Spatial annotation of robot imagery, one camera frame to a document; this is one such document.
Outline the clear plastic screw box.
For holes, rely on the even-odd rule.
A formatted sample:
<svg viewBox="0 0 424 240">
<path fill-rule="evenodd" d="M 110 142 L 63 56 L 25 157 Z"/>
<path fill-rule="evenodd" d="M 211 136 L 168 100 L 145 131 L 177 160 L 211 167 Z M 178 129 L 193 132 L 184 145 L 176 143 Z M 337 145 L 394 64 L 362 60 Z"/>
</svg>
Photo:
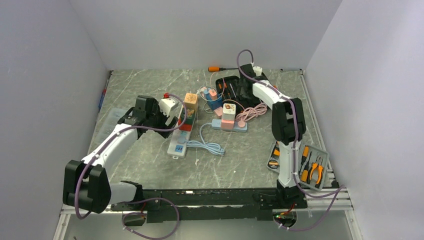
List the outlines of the clear plastic screw box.
<svg viewBox="0 0 424 240">
<path fill-rule="evenodd" d="M 98 133 L 94 138 L 94 145 L 98 146 L 101 144 L 114 130 L 118 120 L 125 115 L 127 110 L 121 108 L 112 108 L 108 115 L 103 119 L 103 123 L 100 126 Z"/>
</svg>

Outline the black tool case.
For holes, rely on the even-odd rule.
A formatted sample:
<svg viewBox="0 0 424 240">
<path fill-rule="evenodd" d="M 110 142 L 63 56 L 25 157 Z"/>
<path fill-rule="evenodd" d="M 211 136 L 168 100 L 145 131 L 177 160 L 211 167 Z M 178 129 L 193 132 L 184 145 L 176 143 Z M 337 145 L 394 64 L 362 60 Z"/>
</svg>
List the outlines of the black tool case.
<svg viewBox="0 0 424 240">
<path fill-rule="evenodd" d="M 233 75 L 233 76 L 227 76 L 223 78 L 219 78 L 214 81 L 213 87 L 216 87 L 218 95 L 221 95 L 223 92 L 223 102 L 229 103 L 229 104 L 235 104 L 236 105 L 236 113 L 241 113 L 244 109 L 247 109 L 249 107 L 256 107 L 262 101 L 260 100 L 260 103 L 240 103 L 237 99 L 237 86 L 238 86 L 238 80 L 240 78 Z"/>
</svg>

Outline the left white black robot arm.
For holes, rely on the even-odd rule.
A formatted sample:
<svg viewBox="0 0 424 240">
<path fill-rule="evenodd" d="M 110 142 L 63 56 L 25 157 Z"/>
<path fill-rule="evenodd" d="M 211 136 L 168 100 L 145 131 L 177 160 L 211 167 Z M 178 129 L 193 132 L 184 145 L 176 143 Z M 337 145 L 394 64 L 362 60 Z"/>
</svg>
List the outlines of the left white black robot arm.
<svg viewBox="0 0 424 240">
<path fill-rule="evenodd" d="M 187 109 L 184 100 L 172 93 L 163 98 L 139 95 L 117 121 L 109 136 L 81 160 L 70 160 L 65 166 L 62 202 L 74 207 L 82 220 L 91 213 L 102 213 L 107 206 L 125 204 L 131 210 L 144 203 L 143 186 L 123 180 L 110 183 L 108 174 L 117 166 L 121 156 L 147 131 L 167 138 L 182 124 L 172 112 L 178 106 Z"/>
</svg>

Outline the grey tool case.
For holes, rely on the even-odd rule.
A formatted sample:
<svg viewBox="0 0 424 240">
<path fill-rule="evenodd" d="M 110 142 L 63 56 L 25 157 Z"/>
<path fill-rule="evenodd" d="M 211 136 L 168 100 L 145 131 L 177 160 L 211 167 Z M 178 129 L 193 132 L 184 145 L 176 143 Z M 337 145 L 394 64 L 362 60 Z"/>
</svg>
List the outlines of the grey tool case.
<svg viewBox="0 0 424 240">
<path fill-rule="evenodd" d="M 328 152 L 301 142 L 293 145 L 276 141 L 271 146 L 267 168 L 278 173 L 278 183 L 284 188 L 297 184 L 315 191 L 321 191 L 327 177 Z"/>
</svg>

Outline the white power strip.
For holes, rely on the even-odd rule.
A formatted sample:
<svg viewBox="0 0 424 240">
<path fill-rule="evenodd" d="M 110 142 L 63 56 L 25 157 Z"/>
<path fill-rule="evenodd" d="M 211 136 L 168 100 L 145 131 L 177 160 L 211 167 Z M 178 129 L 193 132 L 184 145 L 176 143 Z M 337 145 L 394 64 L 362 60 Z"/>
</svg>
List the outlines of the white power strip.
<svg viewBox="0 0 424 240">
<path fill-rule="evenodd" d="M 196 122 L 197 113 L 198 113 L 198 110 L 196 110 L 193 125 Z M 183 130 L 176 129 L 172 133 L 169 146 L 167 149 L 167 154 L 169 156 L 172 156 L 173 159 L 179 159 L 179 158 L 185 157 L 187 149 L 188 149 L 187 143 L 190 140 L 192 130 L 183 131 Z"/>
</svg>

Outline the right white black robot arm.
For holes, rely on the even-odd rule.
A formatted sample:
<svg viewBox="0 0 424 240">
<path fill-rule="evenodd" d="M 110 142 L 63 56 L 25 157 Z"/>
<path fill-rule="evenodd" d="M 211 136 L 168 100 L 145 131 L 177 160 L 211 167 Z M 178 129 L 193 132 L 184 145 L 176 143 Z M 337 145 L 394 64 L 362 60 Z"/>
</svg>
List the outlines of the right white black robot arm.
<svg viewBox="0 0 424 240">
<path fill-rule="evenodd" d="M 275 200 L 287 208 L 302 196 L 298 174 L 300 141 L 305 133 L 302 101 L 284 95 L 268 80 L 255 79 L 252 64 L 238 66 L 238 70 L 241 78 L 253 82 L 252 94 L 271 109 L 271 131 L 280 150 Z"/>
</svg>

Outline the light blue power strip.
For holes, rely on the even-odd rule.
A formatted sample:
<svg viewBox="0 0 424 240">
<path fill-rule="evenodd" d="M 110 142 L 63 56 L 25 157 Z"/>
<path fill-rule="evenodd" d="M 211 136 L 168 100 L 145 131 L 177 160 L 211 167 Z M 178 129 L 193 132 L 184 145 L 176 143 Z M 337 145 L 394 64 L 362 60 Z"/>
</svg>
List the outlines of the light blue power strip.
<svg viewBox="0 0 424 240">
<path fill-rule="evenodd" d="M 222 119 L 213 119 L 211 122 L 211 127 L 215 130 L 233 131 L 241 133 L 245 133 L 248 130 L 248 124 L 244 121 L 232 121 Z"/>
</svg>

